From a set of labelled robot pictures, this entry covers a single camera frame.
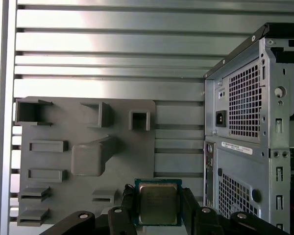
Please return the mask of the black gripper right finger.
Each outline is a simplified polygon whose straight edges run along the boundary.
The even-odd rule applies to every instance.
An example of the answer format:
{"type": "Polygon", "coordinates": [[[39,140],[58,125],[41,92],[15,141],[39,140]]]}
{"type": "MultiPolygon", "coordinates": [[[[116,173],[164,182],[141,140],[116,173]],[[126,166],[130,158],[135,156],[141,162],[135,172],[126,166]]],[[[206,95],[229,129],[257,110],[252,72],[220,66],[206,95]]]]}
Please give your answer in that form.
{"type": "Polygon", "coordinates": [[[181,192],[181,217],[189,235],[286,235],[257,216],[239,211],[225,218],[214,209],[201,207],[189,188],[181,192]]]}

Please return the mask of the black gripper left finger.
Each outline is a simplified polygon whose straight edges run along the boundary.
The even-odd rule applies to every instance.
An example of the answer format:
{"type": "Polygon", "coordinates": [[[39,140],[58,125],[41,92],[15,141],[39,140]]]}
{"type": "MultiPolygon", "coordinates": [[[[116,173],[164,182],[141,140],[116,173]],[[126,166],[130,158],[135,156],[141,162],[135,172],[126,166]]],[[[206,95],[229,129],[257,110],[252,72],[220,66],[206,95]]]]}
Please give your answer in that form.
{"type": "Polygon", "coordinates": [[[47,235],[136,235],[135,188],[126,184],[120,206],[112,207],[99,217],[90,211],[77,211],[45,230],[47,235]]]}

